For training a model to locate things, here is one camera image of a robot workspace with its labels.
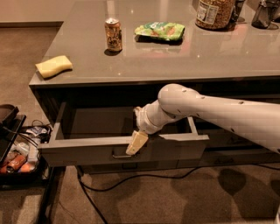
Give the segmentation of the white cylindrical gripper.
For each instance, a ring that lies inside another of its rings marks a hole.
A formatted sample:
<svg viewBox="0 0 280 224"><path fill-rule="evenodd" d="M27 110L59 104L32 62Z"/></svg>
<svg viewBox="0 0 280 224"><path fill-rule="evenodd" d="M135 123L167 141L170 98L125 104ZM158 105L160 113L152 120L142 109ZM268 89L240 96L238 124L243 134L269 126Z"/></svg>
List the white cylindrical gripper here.
<svg viewBox="0 0 280 224"><path fill-rule="evenodd" d="M136 115L136 126L141 131L134 130L126 154L135 155L148 141L148 135L154 134L163 128L161 115L162 109L158 104L146 104L143 108L133 108Z"/></svg>

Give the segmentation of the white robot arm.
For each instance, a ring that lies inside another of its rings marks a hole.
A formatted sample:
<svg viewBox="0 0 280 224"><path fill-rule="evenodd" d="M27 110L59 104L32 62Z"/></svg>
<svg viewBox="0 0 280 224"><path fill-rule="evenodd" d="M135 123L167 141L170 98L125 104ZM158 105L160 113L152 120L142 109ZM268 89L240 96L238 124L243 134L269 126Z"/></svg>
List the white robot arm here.
<svg viewBox="0 0 280 224"><path fill-rule="evenodd" d="M207 96L179 84L160 89L157 100L136 107L138 130L126 150L136 154L148 141L148 136L160 131L167 123L196 116L224 130L278 153L280 151L280 105Z"/></svg>

